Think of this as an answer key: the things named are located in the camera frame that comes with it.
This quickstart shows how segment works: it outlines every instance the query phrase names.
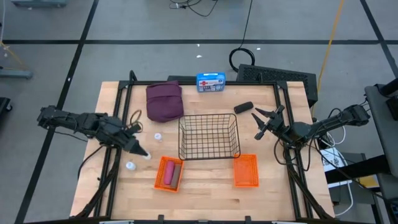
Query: wire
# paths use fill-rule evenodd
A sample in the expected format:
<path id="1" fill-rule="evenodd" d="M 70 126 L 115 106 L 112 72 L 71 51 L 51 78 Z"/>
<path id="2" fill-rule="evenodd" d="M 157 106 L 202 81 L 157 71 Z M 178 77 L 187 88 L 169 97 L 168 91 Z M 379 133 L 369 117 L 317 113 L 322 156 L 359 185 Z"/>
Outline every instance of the wire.
<path id="1" fill-rule="evenodd" d="M 295 157 L 293 157 L 290 161 L 281 162 L 281 161 L 278 159 L 278 156 L 277 156 L 277 154 L 276 154 L 276 147 L 277 147 L 277 145 L 278 145 L 278 142 L 280 142 L 280 138 L 278 138 L 278 140 L 275 142 L 275 145 L 274 145 L 274 156 L 275 156 L 275 159 L 276 159 L 276 161 L 277 161 L 278 164 L 280 164 L 280 165 L 293 165 L 293 166 L 296 166 L 296 167 L 298 167 L 299 169 L 302 169 L 302 170 L 304 170 L 304 171 L 308 171 L 308 170 L 309 170 L 309 168 L 310 168 L 310 153 L 309 153 L 309 152 L 308 152 L 308 166 L 307 166 L 306 169 L 304 169 L 304 167 L 301 167 L 301 166 L 299 166 L 299 165 L 293 163 L 293 160 L 297 157 L 297 155 L 295 155 Z M 283 153 L 282 153 L 284 159 L 286 160 L 285 153 L 289 153 L 289 152 L 286 152 L 286 150 L 284 149 L 284 151 L 283 151 Z"/>
<path id="2" fill-rule="evenodd" d="M 175 2 L 173 0 L 170 0 L 170 1 L 171 1 L 171 3 L 169 4 L 169 9 L 186 9 L 188 6 L 186 6 L 186 5 L 179 6 L 179 4 L 188 4 L 189 2 L 192 2 L 193 0 L 188 0 L 188 1 L 184 1 L 184 2 Z M 201 2 L 201 0 L 197 1 L 194 4 L 191 4 L 191 6 L 194 6 L 194 5 L 198 4 L 199 2 Z"/>
<path id="3" fill-rule="evenodd" d="M 248 13 L 248 18 L 246 19 L 246 25 L 244 27 L 244 33 L 243 33 L 243 38 L 242 38 L 242 43 L 238 47 L 239 49 L 243 46 L 244 38 L 246 37 L 246 31 L 248 29 L 248 24 L 249 24 L 249 18 L 250 18 L 250 12 L 251 12 L 251 5 L 253 3 L 253 0 L 250 1 L 250 6 L 249 6 L 249 13 Z"/>
<path id="4" fill-rule="evenodd" d="M 74 136 L 74 135 L 72 135 L 72 134 L 62 133 L 62 132 L 59 132 L 59 131 L 54 131 L 54 133 L 62 134 L 62 135 L 66 135 L 66 136 L 70 136 L 70 137 L 73 137 L 73 138 L 75 138 L 75 139 L 77 139 L 77 140 L 81 140 L 81 141 L 83 141 L 83 142 L 88 142 L 87 140 L 81 139 L 81 138 L 76 137 L 76 136 Z"/>
<path id="5" fill-rule="evenodd" d="M 315 145 L 315 149 L 316 149 L 316 151 L 319 153 L 319 155 L 321 155 L 321 157 L 322 157 L 323 159 L 327 160 L 327 159 L 325 158 L 325 156 L 319 151 L 317 145 Z M 370 192 L 370 193 L 373 194 L 374 196 L 383 199 L 383 201 L 388 202 L 389 204 L 398 206 L 397 203 L 391 202 L 391 201 L 388 200 L 387 198 L 385 198 L 385 197 L 383 197 L 383 196 L 381 196 L 381 195 L 379 195 L 379 194 L 374 193 L 371 189 L 365 187 L 363 184 L 359 183 L 357 180 L 354 180 L 352 177 L 350 177 L 349 175 L 347 175 L 346 173 L 344 173 L 343 171 L 341 171 L 341 169 L 340 169 L 339 167 L 335 166 L 333 163 L 330 163 L 330 165 L 332 165 L 340 174 L 342 174 L 343 176 L 345 176 L 347 179 L 349 179 L 349 180 L 351 180 L 351 181 L 357 183 L 360 187 L 362 187 L 363 189 L 367 190 L 368 192 Z"/>
<path id="6" fill-rule="evenodd" d="M 252 4 L 253 4 L 253 0 L 250 1 L 248 18 L 246 19 L 246 26 L 244 27 L 244 33 L 243 33 L 243 38 L 242 38 L 241 45 L 240 45 L 238 48 L 232 50 L 231 53 L 229 53 L 229 65 L 231 66 L 231 68 L 232 68 L 235 72 L 238 72 L 239 69 L 236 68 L 236 67 L 233 65 L 233 63 L 232 63 L 232 56 L 233 56 L 233 55 L 235 54 L 235 52 L 237 52 L 237 51 L 243 51 L 243 52 L 247 53 L 247 54 L 250 56 L 250 58 L 251 58 L 251 65 L 254 65 L 255 62 L 256 62 L 256 58 L 255 58 L 253 52 L 251 52 L 251 50 L 249 50 L 249 49 L 244 49 L 244 48 L 242 48 L 243 43 L 244 43 L 244 39 L 245 39 L 245 37 L 246 37 L 246 31 L 247 31 L 247 29 L 248 29 L 248 24 L 249 24 L 249 18 L 250 18 L 250 12 L 251 12 L 251 6 L 252 6 Z"/>
<path id="7" fill-rule="evenodd" d="M 134 117 L 136 114 L 138 114 L 136 120 L 135 120 L 135 121 L 132 121 L 133 117 Z M 142 125 L 142 123 L 138 121 L 139 118 L 141 117 L 141 114 L 142 114 L 142 110 L 136 110 L 136 111 L 131 115 L 131 117 L 130 117 L 130 124 L 129 124 L 129 125 L 130 125 L 130 128 L 133 127 L 133 126 L 136 125 L 136 124 L 138 124 L 138 125 L 141 127 L 141 130 L 139 130 L 137 133 L 141 133 L 141 132 L 144 130 L 144 125 Z"/>
<path id="8" fill-rule="evenodd" d="M 340 1 L 340 5 L 338 6 L 338 10 L 337 10 L 337 14 L 336 14 L 335 21 L 334 21 L 334 23 L 333 23 L 333 28 L 332 28 L 332 30 L 331 30 L 331 35 L 330 35 L 330 39 L 329 39 L 329 44 L 328 44 L 328 48 L 326 49 L 325 58 L 323 59 L 321 72 L 319 73 L 319 79 L 318 79 L 318 85 L 317 85 L 317 93 L 318 93 L 318 94 L 319 94 L 319 92 L 320 92 L 320 90 L 321 90 L 321 81 L 322 81 L 323 71 L 325 70 L 326 62 L 328 61 L 329 52 L 330 52 L 330 47 L 331 47 L 331 42 L 332 42 L 333 39 L 335 38 L 336 27 L 337 27 L 337 23 L 338 23 L 338 21 L 339 21 L 339 19 L 340 19 L 340 14 L 341 14 L 341 10 L 342 10 L 342 8 L 343 8 L 343 4 L 344 4 L 344 0 L 341 0 L 341 1 Z M 315 105 L 312 106 L 312 110 L 311 110 L 312 116 L 313 116 L 314 109 L 315 109 Z"/>
<path id="9" fill-rule="evenodd" d="M 89 158 L 91 158 L 92 156 L 94 156 L 94 154 L 96 154 L 96 153 L 97 153 L 100 149 L 102 149 L 103 147 L 104 147 L 104 146 L 100 146 L 100 147 L 97 148 L 93 153 L 91 153 L 89 156 L 87 156 L 87 158 L 86 158 L 85 160 L 83 160 L 83 162 L 80 164 L 79 170 L 78 170 L 78 172 L 77 172 L 77 179 L 79 179 L 81 168 L 83 168 L 83 165 L 87 162 L 87 160 L 88 160 Z"/>
<path id="10" fill-rule="evenodd" d="M 368 102 L 367 98 L 365 98 L 365 101 L 363 103 L 361 103 L 360 105 L 364 105 L 366 102 Z"/>
<path id="11" fill-rule="evenodd" d="M 4 27 L 6 26 L 6 0 L 2 0 L 2 21 L 1 21 L 1 33 L 0 33 L 0 44 L 4 48 L 4 50 L 7 50 L 11 56 L 22 66 L 24 70 L 26 70 L 26 66 L 22 63 L 20 58 L 12 51 L 9 49 L 8 46 L 5 46 L 2 42 L 3 37 L 4 37 Z"/>
<path id="12" fill-rule="evenodd" d="M 188 6 L 189 9 L 191 9 L 192 12 L 196 13 L 197 15 L 202 16 L 202 17 L 208 17 L 208 16 L 210 16 L 210 14 L 213 12 L 213 9 L 216 7 L 216 5 L 217 5 L 217 3 L 218 3 L 218 0 L 215 0 L 215 1 L 216 1 L 216 2 L 214 3 L 213 7 L 211 8 L 210 12 L 209 12 L 207 15 L 200 14 L 199 12 L 196 12 L 195 10 L 193 10 L 193 9 L 191 8 L 191 6 L 194 6 L 194 5 L 198 4 L 199 2 L 201 2 L 201 0 L 199 0 L 196 4 L 192 4 L 192 5 L 189 5 L 189 2 L 190 2 L 190 1 L 188 1 L 188 2 L 187 2 L 187 6 Z"/>
<path id="13" fill-rule="evenodd" d="M 349 160 L 349 159 L 345 159 L 344 157 L 341 157 L 341 156 L 339 156 L 339 155 L 337 155 L 337 154 L 334 154 L 334 153 L 332 153 L 332 152 L 329 152 L 329 151 L 326 151 L 325 150 L 325 152 L 327 152 L 327 153 L 330 153 L 330 154 L 332 154 L 332 155 L 334 155 L 334 156 L 338 156 L 341 160 L 345 160 L 345 161 L 348 161 L 348 162 L 350 162 L 350 163 L 356 163 L 356 162 L 354 162 L 354 161 L 351 161 L 351 160 Z"/>
<path id="14" fill-rule="evenodd" d="M 341 158 L 341 160 L 343 161 L 343 163 L 344 163 L 346 166 L 348 166 L 348 164 L 347 164 L 346 160 L 344 159 L 343 155 L 342 155 L 338 150 L 336 150 L 336 151 L 337 151 L 337 153 L 340 155 L 340 158 Z M 350 210 L 351 207 L 354 205 L 353 193 L 351 192 L 351 187 L 349 186 L 349 184 L 350 184 L 350 183 L 347 182 L 347 187 L 348 187 L 348 192 L 349 192 L 349 199 L 351 200 L 351 204 L 350 204 L 349 207 L 348 207 L 346 210 L 344 210 L 343 212 L 340 212 L 340 213 L 335 214 L 336 216 L 340 216 L 340 215 L 342 215 L 342 214 L 348 212 L 348 210 Z"/>
<path id="15" fill-rule="evenodd" d="M 6 0 L 2 0 L 2 21 L 1 21 L 0 43 L 2 43 L 2 36 L 4 34 L 4 27 L 6 26 Z"/>

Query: orange plastic basket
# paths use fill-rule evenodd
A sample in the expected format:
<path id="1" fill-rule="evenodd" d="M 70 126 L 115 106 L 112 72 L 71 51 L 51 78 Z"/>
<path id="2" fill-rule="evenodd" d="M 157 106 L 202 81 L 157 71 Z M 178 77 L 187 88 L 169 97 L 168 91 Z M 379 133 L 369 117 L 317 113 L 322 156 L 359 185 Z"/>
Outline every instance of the orange plastic basket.
<path id="1" fill-rule="evenodd" d="M 259 187 L 259 173 L 257 156 L 255 154 L 241 154 L 234 159 L 235 187 Z"/>
<path id="2" fill-rule="evenodd" d="M 164 181 L 163 181 L 164 173 L 166 170 L 166 163 L 168 161 L 173 161 L 175 164 L 181 165 L 180 178 L 178 180 L 178 185 L 177 185 L 176 189 L 171 188 L 169 185 L 165 185 Z M 162 158 L 160 158 L 159 170 L 157 170 L 157 175 L 156 175 L 156 180 L 155 180 L 155 189 L 166 190 L 169 192 L 178 192 L 178 189 L 180 188 L 183 167 L 184 167 L 184 161 L 180 160 L 179 158 L 162 156 Z"/>

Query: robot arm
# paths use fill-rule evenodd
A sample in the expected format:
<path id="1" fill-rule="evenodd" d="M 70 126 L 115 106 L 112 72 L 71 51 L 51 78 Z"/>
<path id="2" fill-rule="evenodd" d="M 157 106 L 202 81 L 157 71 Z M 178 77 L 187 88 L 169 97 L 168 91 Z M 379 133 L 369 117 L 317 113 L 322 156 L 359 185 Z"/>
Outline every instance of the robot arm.
<path id="1" fill-rule="evenodd" d="M 48 106 L 41 109 L 37 121 L 39 126 L 45 129 L 64 127 L 82 133 L 89 138 L 96 138 L 102 145 L 118 147 L 129 153 L 148 156 L 134 136 L 141 130 L 141 127 L 138 124 L 127 127 L 119 118 L 108 116 L 106 113 L 75 114 L 58 110 L 55 106 Z"/>
<path id="2" fill-rule="evenodd" d="M 326 132 L 342 127 L 344 125 L 362 126 L 369 122 L 370 115 L 361 105 L 351 105 L 340 112 L 338 115 L 318 121 L 314 124 L 307 124 L 303 122 L 294 122 L 291 127 L 285 126 L 281 113 L 284 110 L 280 106 L 275 111 L 264 111 L 256 108 L 260 114 L 269 118 L 267 123 L 264 123 L 259 117 L 252 113 L 254 119 L 259 126 L 260 131 L 254 137 L 260 140 L 264 133 L 268 130 L 275 134 L 282 141 L 293 147 L 302 147 L 311 138 L 319 138 L 326 134 Z"/>

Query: black wire basket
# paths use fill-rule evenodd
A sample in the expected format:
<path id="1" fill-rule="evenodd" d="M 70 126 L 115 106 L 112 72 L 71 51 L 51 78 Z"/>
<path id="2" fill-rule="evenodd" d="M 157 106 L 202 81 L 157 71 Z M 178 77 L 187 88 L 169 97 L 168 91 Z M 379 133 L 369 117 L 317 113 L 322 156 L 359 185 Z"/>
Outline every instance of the black wire basket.
<path id="1" fill-rule="evenodd" d="M 235 114 L 183 116 L 178 126 L 181 160 L 233 159 L 241 155 Z"/>

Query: purple bag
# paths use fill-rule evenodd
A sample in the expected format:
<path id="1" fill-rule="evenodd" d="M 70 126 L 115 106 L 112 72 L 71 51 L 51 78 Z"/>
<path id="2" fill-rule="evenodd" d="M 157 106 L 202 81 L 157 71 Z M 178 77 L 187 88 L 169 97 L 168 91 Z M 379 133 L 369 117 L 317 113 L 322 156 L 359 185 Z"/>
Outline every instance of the purple bag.
<path id="1" fill-rule="evenodd" d="M 147 87 L 147 116 L 152 121 L 168 122 L 184 115 L 182 89 L 178 81 Z"/>

